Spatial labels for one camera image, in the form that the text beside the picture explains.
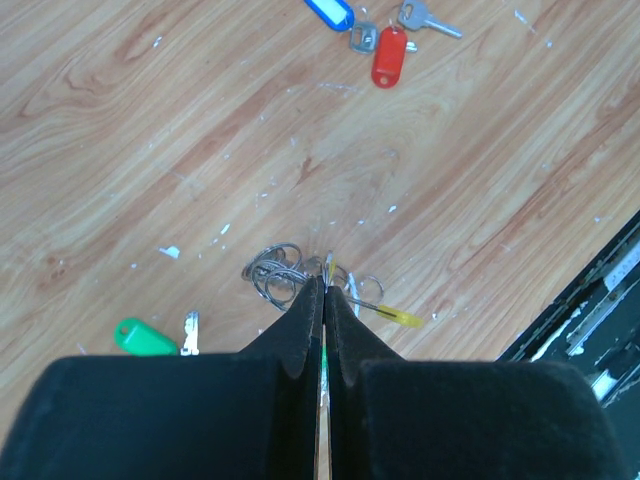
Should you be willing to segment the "red tagged key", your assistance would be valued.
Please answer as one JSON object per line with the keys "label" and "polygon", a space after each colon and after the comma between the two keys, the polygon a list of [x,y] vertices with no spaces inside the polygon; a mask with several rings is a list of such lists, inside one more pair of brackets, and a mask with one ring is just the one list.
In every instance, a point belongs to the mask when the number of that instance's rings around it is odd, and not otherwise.
{"label": "red tagged key", "polygon": [[408,39],[406,31],[389,26],[379,34],[371,70],[373,83],[381,89],[394,87],[400,80],[408,53],[416,53],[417,45]]}

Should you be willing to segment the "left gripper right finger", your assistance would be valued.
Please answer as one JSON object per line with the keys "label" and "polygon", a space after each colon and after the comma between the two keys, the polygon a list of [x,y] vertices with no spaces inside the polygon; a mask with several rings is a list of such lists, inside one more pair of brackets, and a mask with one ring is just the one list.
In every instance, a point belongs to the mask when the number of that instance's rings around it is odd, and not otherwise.
{"label": "left gripper right finger", "polygon": [[591,387],[555,362],[409,361],[324,301],[335,479],[624,479]]}

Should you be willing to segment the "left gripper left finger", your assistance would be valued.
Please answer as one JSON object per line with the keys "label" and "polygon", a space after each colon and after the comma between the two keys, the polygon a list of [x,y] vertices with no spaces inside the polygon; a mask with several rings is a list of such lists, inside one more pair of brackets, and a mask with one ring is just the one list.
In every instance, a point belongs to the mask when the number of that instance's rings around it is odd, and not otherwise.
{"label": "left gripper left finger", "polygon": [[1,451],[5,479],[313,479],[324,284],[236,353],[51,363]]}

